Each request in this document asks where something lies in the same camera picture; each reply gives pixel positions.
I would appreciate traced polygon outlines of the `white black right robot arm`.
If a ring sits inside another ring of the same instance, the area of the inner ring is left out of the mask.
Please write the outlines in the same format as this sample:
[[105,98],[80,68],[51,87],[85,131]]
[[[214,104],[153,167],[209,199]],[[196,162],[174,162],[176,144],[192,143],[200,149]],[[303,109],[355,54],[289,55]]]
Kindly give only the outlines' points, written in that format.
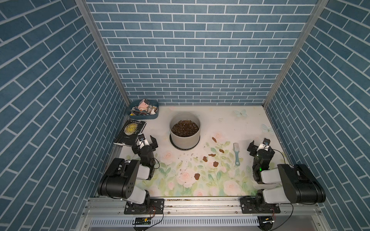
[[326,192],[310,169],[304,164],[278,164],[270,169],[275,155],[270,140],[255,145],[251,142],[247,149],[253,157],[253,178],[258,184],[277,184],[271,189],[261,189],[255,195],[257,207],[278,204],[314,205],[326,201]]

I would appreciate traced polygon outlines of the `teal toothbrush white bristles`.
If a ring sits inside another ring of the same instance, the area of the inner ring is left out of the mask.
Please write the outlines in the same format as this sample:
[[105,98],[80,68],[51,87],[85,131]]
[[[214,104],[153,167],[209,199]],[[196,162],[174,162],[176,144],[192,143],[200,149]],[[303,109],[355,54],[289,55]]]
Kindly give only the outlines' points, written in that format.
[[235,153],[235,165],[240,166],[240,158],[239,158],[239,153],[240,153],[240,146],[237,142],[233,143],[233,150]]

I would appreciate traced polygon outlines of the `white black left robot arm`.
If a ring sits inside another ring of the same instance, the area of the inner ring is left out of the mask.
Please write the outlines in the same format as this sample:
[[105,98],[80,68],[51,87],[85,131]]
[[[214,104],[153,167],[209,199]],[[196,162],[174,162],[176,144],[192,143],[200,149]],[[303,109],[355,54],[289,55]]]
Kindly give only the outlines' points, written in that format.
[[205,150],[175,150],[157,154],[154,137],[143,134],[132,151],[137,158],[115,158],[103,175],[97,192],[138,206],[153,197],[255,195],[251,167],[229,141],[205,144]]

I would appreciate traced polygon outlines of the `white ceramic pot with soil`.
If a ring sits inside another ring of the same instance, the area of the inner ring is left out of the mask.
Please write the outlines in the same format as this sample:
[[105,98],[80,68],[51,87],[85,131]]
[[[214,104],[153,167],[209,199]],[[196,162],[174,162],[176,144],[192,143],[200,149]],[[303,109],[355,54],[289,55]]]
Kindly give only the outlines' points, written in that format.
[[201,122],[192,113],[179,113],[171,119],[169,128],[170,135],[178,137],[200,136]]

